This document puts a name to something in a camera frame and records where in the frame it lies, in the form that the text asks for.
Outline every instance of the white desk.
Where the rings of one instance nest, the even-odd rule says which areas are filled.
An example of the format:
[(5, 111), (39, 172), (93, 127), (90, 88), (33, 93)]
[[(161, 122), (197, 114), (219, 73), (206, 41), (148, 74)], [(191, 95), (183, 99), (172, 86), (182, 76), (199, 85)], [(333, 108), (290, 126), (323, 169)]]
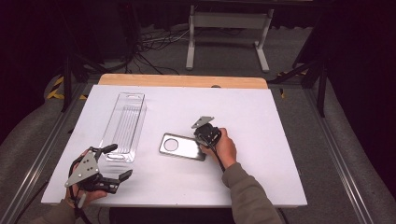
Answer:
[(237, 159), (265, 188), (275, 206), (306, 205), (288, 141), (271, 91), (178, 87), (94, 86), (64, 154), (55, 168), (42, 203), (58, 203), (71, 162), (88, 147), (98, 147), (119, 92), (143, 92), (148, 111), (134, 163), (99, 160), (101, 173), (132, 176), (117, 194), (94, 203), (104, 206), (223, 207), (230, 206), (221, 170), (210, 158), (193, 161), (164, 156), (164, 133), (192, 136), (191, 125), (202, 115), (226, 127), (238, 149)]

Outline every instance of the forearm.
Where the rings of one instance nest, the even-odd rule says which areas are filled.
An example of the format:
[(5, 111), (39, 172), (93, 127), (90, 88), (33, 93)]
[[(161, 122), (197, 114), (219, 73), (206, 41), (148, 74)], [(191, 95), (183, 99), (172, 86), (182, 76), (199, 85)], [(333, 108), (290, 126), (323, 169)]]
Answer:
[(235, 223), (282, 223), (260, 183), (241, 164), (230, 166), (222, 179), (231, 191)]
[(53, 206), (43, 217), (33, 220), (32, 224), (73, 224), (76, 222), (75, 212), (65, 200)]

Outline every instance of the clear plastic box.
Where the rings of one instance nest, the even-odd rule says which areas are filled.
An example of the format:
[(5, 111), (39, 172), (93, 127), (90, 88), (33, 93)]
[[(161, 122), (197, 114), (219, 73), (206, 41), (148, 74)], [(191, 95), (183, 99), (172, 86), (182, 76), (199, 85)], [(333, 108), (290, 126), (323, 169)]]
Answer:
[(117, 144), (105, 155), (107, 161), (133, 162), (146, 116), (145, 94), (121, 92), (100, 147)]

